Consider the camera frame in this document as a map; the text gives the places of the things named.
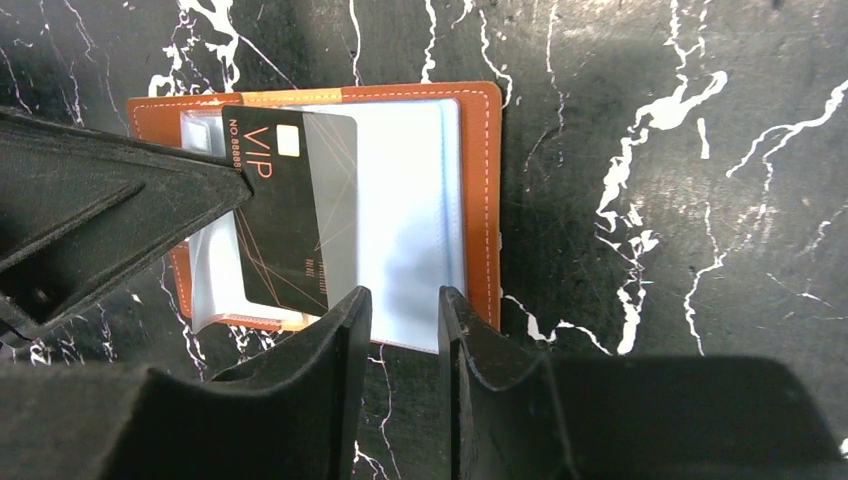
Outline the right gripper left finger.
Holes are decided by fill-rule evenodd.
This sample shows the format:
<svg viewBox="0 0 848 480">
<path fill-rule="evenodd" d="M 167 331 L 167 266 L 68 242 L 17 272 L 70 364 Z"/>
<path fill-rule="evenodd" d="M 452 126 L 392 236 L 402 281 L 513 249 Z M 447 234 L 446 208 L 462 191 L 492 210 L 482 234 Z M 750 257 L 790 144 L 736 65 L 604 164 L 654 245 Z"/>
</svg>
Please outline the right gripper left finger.
<svg viewBox="0 0 848 480">
<path fill-rule="evenodd" d="M 146 364 L 1 367 L 5 479 L 347 479 L 372 298 L 201 382 Z"/>
</svg>

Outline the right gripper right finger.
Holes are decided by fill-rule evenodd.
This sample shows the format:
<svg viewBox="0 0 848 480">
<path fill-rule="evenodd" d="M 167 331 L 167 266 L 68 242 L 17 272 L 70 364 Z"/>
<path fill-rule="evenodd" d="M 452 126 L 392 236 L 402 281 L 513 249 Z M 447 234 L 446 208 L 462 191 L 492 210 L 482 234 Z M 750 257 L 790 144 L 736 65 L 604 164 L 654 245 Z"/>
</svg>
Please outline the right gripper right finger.
<svg viewBox="0 0 848 480">
<path fill-rule="evenodd" d="M 843 479 L 785 365 L 748 356 L 529 353 L 439 292 L 454 479 Z"/>
</svg>

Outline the brown leather card holder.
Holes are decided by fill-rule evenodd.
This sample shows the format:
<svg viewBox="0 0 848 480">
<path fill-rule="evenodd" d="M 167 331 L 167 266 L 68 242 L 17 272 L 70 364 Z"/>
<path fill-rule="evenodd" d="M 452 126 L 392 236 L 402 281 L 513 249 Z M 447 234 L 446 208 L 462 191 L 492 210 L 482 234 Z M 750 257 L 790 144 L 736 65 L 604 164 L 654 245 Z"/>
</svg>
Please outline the brown leather card holder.
<svg viewBox="0 0 848 480">
<path fill-rule="evenodd" d="M 130 99 L 139 139 L 227 157 L 228 106 L 339 114 L 357 123 L 355 286 L 372 297 L 373 341 L 435 352 L 438 292 L 452 286 L 499 320 L 497 233 L 502 99 L 487 81 Z M 320 316 L 247 300 L 235 213 L 171 254 L 182 313 L 213 324 L 297 331 Z"/>
</svg>

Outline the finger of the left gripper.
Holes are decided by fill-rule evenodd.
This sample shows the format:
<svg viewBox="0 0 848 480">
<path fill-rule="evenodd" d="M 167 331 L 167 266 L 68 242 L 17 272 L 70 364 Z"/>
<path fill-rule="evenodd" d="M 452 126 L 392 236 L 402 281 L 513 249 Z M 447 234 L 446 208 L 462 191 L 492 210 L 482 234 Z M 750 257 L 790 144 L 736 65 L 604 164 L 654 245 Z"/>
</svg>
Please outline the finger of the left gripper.
<svg viewBox="0 0 848 480">
<path fill-rule="evenodd" d="M 250 198 L 210 156 L 1 111 L 1 341 L 84 313 Z"/>
</svg>

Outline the black VIP credit card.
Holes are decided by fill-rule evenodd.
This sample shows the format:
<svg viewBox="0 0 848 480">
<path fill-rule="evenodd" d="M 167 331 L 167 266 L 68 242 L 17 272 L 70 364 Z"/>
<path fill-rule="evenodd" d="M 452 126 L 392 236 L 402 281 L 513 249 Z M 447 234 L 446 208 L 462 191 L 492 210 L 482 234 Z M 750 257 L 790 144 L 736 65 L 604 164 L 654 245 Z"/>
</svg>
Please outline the black VIP credit card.
<svg viewBox="0 0 848 480">
<path fill-rule="evenodd" d="M 222 119 L 253 192 L 235 213 L 247 300 L 324 315 L 357 283 L 356 121 L 305 106 L 228 106 Z"/>
</svg>

